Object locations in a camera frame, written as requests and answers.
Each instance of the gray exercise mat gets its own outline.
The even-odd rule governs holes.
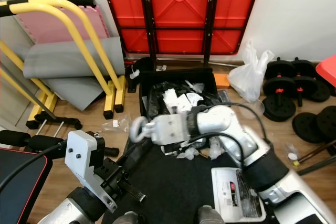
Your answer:
[[[120,37],[100,40],[117,75],[125,74]],[[103,76],[108,73],[91,40],[85,40]],[[75,42],[37,44],[30,48],[24,64],[25,78],[68,78],[94,76]]]
[[[25,61],[29,51],[26,47],[17,45],[12,50]],[[82,111],[103,92],[95,77],[42,79],[42,81],[62,99]]]

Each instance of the white wall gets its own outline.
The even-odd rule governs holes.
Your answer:
[[[107,0],[96,1],[111,34],[117,35]],[[249,39],[260,52],[270,49],[284,59],[325,59],[336,54],[336,1],[256,0],[243,43]],[[236,57],[213,57],[218,58],[241,59],[240,53]]]
[[[33,44],[13,17],[0,19],[0,39],[9,47],[20,45],[29,48]],[[22,72],[2,52],[0,53],[1,64],[5,65],[31,92],[35,93],[37,87],[26,80]],[[13,126],[16,125],[27,108],[29,101],[3,78],[0,81],[0,125],[13,129]]]

